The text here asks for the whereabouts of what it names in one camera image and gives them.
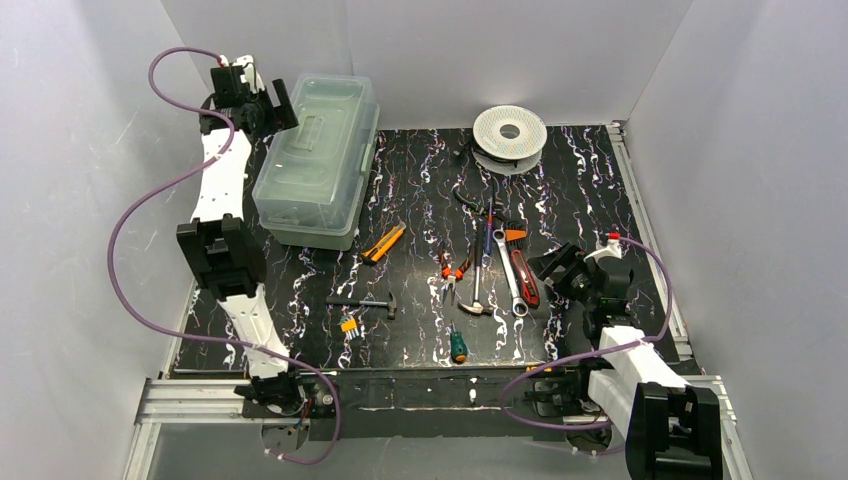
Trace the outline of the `green plastic tool box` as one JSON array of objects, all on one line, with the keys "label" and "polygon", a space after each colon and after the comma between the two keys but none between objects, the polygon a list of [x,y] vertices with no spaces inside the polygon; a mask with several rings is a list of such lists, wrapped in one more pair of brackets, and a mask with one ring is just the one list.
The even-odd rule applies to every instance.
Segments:
[{"label": "green plastic tool box", "polygon": [[372,81],[303,74],[291,103],[299,125],[274,136],[252,191],[258,223],[282,245],[347,251],[374,159]]}]

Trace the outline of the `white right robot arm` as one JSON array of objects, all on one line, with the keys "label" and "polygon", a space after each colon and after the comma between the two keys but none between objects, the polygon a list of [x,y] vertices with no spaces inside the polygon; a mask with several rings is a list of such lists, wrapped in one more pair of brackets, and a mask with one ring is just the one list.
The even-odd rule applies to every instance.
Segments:
[{"label": "white right robot arm", "polygon": [[635,273],[623,261],[634,240],[611,233],[591,253],[565,244],[530,259],[535,277],[581,306],[583,331],[604,367],[589,372],[586,393],[624,437],[633,479],[721,479],[720,402],[677,374],[635,326],[629,291]]}]

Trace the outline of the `red needle nose pliers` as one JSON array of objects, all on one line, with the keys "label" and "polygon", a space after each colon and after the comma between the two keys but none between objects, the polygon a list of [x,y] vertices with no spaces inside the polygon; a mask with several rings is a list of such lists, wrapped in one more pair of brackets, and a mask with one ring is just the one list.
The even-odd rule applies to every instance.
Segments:
[{"label": "red needle nose pliers", "polygon": [[452,264],[448,260],[448,255],[445,250],[445,244],[440,244],[438,260],[440,264],[440,273],[443,280],[442,301],[445,301],[447,297],[450,297],[450,304],[455,304],[457,283],[464,278],[465,272],[471,266],[474,252],[475,246],[470,245],[465,260],[461,262],[456,268],[453,268]]}]

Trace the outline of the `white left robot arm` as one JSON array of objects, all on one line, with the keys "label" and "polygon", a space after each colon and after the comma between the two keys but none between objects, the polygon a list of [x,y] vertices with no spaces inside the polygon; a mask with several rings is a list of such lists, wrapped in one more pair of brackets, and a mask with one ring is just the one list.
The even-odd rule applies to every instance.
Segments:
[{"label": "white left robot arm", "polygon": [[201,176],[189,222],[178,244],[198,286],[226,312],[246,350],[249,382],[237,395],[281,416],[304,412],[307,399],[265,297],[267,265],[244,215],[244,187],[256,141],[297,126],[282,80],[273,105],[250,55],[220,57],[210,71],[214,91],[199,116],[201,144],[214,164]]}]

